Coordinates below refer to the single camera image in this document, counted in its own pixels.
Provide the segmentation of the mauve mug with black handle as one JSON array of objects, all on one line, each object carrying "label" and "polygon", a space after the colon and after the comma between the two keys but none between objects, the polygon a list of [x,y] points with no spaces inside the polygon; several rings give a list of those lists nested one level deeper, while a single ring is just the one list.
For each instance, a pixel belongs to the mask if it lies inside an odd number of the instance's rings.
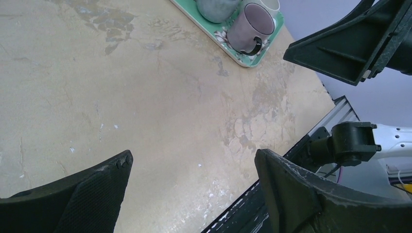
[{"label": "mauve mug with black handle", "polygon": [[261,5],[251,2],[244,6],[226,36],[232,49],[254,56],[274,31],[275,23],[270,13]]}]

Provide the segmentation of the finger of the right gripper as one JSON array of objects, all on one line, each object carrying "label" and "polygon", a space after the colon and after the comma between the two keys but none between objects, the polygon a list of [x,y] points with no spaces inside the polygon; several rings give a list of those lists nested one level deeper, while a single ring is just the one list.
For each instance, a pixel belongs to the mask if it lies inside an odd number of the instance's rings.
[{"label": "finger of the right gripper", "polygon": [[289,45],[283,59],[356,86],[384,68],[412,74],[412,2],[362,0],[340,21]]}]

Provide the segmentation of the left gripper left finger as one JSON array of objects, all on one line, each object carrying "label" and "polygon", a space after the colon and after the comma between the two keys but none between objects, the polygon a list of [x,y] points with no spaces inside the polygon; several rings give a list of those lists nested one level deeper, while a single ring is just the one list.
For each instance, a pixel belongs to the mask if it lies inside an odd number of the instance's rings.
[{"label": "left gripper left finger", "polygon": [[93,167],[0,200],[2,233],[112,233],[133,156],[125,150]]}]

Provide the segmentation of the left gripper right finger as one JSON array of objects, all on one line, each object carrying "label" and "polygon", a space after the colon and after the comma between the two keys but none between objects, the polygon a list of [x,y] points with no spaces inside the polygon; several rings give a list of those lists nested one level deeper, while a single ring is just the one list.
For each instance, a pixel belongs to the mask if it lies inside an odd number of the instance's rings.
[{"label": "left gripper right finger", "polygon": [[318,175],[302,172],[299,175],[314,188],[321,206],[321,211],[309,222],[311,233],[409,233],[412,230],[410,202],[363,193]]}]

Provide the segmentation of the blue-grey round mug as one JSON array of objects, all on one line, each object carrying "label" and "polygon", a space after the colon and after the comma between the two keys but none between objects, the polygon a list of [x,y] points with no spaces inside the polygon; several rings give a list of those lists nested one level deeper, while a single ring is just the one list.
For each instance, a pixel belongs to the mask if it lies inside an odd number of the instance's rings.
[{"label": "blue-grey round mug", "polygon": [[222,23],[237,9],[240,0],[197,0],[199,13],[212,23]]}]

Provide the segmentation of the pale speckled mug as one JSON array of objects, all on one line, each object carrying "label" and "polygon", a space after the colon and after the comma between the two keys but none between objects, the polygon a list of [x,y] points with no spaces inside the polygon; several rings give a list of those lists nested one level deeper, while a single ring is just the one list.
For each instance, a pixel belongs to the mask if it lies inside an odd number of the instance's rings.
[{"label": "pale speckled mug", "polygon": [[272,18],[276,18],[280,10],[279,0],[260,0],[260,5],[267,10]]}]

